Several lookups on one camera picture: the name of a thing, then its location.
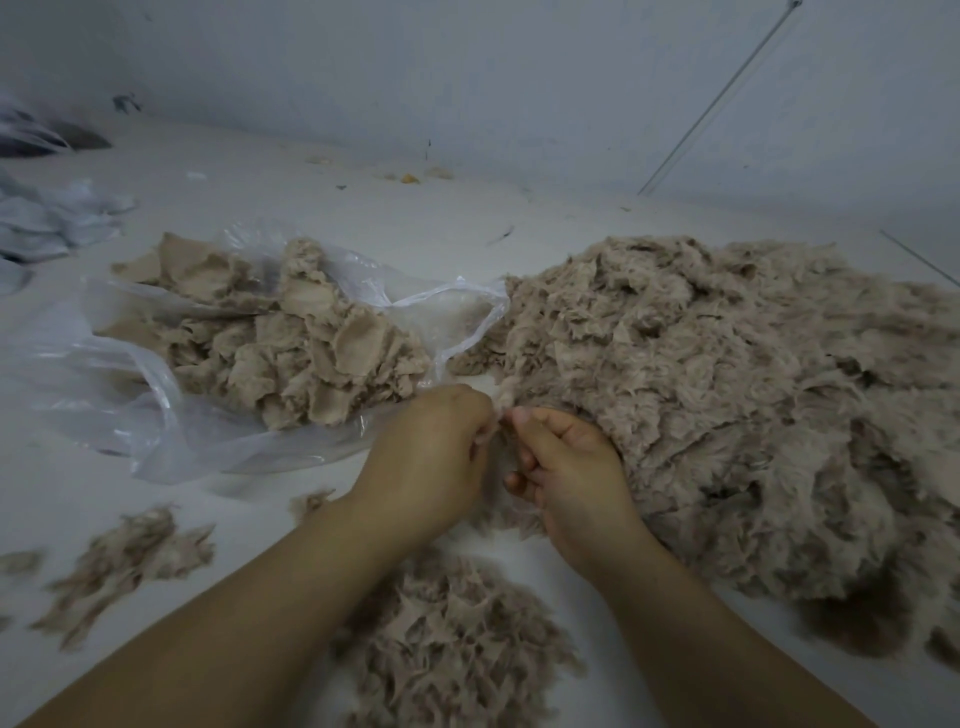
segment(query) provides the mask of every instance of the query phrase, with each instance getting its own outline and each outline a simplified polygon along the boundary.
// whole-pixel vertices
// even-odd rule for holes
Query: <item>debris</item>
[[[0,296],[9,296],[23,288],[33,272],[12,260],[0,257]]]
[[[143,107],[140,106],[134,95],[132,93],[118,93],[112,98],[113,101],[113,110],[117,113],[130,113],[130,107],[133,107],[137,111],[142,111]]]
[[[300,525],[303,523],[303,519],[314,511],[320,510],[332,495],[332,488],[320,488],[303,496],[294,496],[290,498],[287,509],[290,511],[290,515],[294,517],[297,525]]]
[[[11,551],[0,555],[0,574],[17,576],[36,573],[43,563],[44,552],[36,548],[32,551]]]
[[[493,240],[488,241],[488,242],[487,242],[487,247],[489,248],[491,245],[496,245],[497,243],[499,243],[499,242],[501,242],[501,241],[503,241],[503,240],[506,240],[508,237],[510,237],[512,234],[514,234],[514,229],[515,229],[515,228],[514,228],[513,225],[511,225],[510,227],[508,227],[508,228],[506,229],[506,231],[505,231],[502,235],[500,235],[499,237],[495,237]]]
[[[426,177],[435,177],[438,180],[452,180],[453,173],[444,167],[430,167],[423,173]]]
[[[183,579],[209,564],[212,531],[210,524],[178,533],[170,506],[121,517],[119,526],[90,540],[73,573],[49,585],[54,603],[31,629],[62,635],[60,650],[77,649],[97,618],[143,582]]]

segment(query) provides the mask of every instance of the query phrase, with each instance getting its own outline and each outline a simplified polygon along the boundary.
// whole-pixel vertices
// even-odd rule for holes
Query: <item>forearm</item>
[[[402,558],[348,499],[127,643],[21,728],[259,726]]]
[[[671,726],[872,725],[660,545],[601,591]]]

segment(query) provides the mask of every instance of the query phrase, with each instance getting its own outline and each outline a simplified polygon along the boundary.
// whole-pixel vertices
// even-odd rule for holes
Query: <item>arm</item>
[[[604,597],[669,725],[873,725],[657,542],[597,428],[549,409],[507,420],[521,443],[508,490],[542,509],[557,550]]]
[[[417,398],[353,490],[134,638],[20,728],[272,724],[337,627],[386,573],[461,519],[486,464],[490,399]]]

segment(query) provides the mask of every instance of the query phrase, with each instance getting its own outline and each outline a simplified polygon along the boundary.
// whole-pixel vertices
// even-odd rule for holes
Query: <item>tan fabric scrap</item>
[[[213,525],[178,532],[169,506],[123,516],[90,540],[73,573],[49,585],[54,602],[31,625],[61,635],[60,649],[79,648],[97,618],[144,581],[182,579],[213,560]]]
[[[122,321],[99,335],[157,352],[185,391],[255,412],[269,429],[338,425],[363,406],[405,400],[429,369],[415,336],[347,300],[309,238],[287,244],[276,297],[259,291],[249,263],[209,243],[166,233],[156,260],[159,285],[224,317]],[[146,266],[134,263],[116,270]]]

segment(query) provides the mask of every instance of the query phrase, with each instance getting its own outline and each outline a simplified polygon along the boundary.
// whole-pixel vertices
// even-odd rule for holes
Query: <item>fluffy material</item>
[[[225,316],[175,325],[125,319],[98,334],[157,352],[185,391],[255,412],[269,429],[338,425],[362,407],[413,396],[430,366],[420,341],[372,306],[348,301],[323,265],[319,243],[291,240],[278,291],[268,296],[248,261],[168,232],[156,250],[114,265],[114,274]]]
[[[10,551],[0,554],[0,576],[13,578],[32,576],[39,571],[44,555],[39,548],[32,551]],[[13,624],[13,618],[10,615],[0,614],[0,632],[11,624]]]
[[[54,602],[32,629],[61,635],[60,649],[80,647],[96,619],[144,581],[183,579],[213,560],[213,524],[178,533],[173,511],[161,506],[90,540],[73,573],[49,585]]]
[[[290,501],[297,523],[322,489]],[[582,672],[538,597],[494,566],[434,549],[407,560],[333,641],[358,685],[351,726],[537,725],[557,668]]]
[[[857,272],[832,247],[688,237],[608,238],[507,288],[508,315],[452,371],[499,367],[505,403],[597,423],[685,564],[800,603],[854,652],[947,639],[956,293]]]

